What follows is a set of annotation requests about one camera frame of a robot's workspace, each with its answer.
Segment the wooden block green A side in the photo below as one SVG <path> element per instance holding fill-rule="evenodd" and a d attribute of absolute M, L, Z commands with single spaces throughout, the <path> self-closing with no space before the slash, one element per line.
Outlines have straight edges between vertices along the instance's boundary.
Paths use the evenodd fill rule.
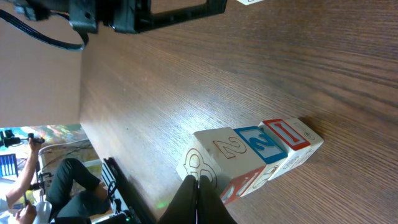
<path fill-rule="evenodd" d="M 238 135 L 236 138 L 217 144 L 233 154 L 227 159 L 231 180 L 221 194 L 225 205 L 261 188 L 287 157 L 280 144 L 257 126 L 237 128 L 234 132 Z"/>

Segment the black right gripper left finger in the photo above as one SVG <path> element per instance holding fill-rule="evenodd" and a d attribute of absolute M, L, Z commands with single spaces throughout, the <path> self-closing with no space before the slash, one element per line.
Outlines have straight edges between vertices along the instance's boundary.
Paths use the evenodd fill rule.
<path fill-rule="evenodd" d="M 158 224 L 196 224 L 197 193 L 196 178 L 186 176 Z"/>

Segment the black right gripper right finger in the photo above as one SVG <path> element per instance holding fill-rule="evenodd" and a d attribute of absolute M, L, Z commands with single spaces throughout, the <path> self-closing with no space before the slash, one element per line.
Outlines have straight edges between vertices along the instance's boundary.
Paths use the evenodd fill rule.
<path fill-rule="evenodd" d="M 202 175 L 199 179 L 197 196 L 198 224 L 237 224 L 229 214 L 209 178 Z"/>

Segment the wooden block carrot drawing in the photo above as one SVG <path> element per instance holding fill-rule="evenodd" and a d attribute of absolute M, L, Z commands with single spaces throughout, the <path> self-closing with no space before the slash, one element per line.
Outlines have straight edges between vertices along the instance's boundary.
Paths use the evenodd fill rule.
<path fill-rule="evenodd" d="M 264 120 L 258 126 L 287 152 L 286 160 L 270 180 L 301 166 L 324 143 L 320 135 L 298 118 Z"/>

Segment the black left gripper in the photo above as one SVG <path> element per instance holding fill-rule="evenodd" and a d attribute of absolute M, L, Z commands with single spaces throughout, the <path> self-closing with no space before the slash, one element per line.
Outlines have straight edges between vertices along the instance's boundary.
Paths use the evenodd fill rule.
<path fill-rule="evenodd" d="M 205 3 L 172 11 L 151 12 L 150 0 L 71 0 L 68 2 L 70 24 L 77 32 L 98 32 L 98 23 L 115 32 L 139 34 L 174 24 L 222 14 L 226 0 L 207 0 Z"/>

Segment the wooden block green N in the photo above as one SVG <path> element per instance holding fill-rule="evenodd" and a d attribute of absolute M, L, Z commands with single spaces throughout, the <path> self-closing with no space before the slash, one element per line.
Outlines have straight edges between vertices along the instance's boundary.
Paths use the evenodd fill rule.
<path fill-rule="evenodd" d="M 227 171 L 227 159 L 233 154 L 225 152 L 217 144 L 227 143 L 230 137 L 237 136 L 230 127 L 193 133 L 176 168 L 181 179 L 188 175 L 196 179 L 202 175 L 207 176 L 216 193 L 221 196 L 231 180 Z"/>

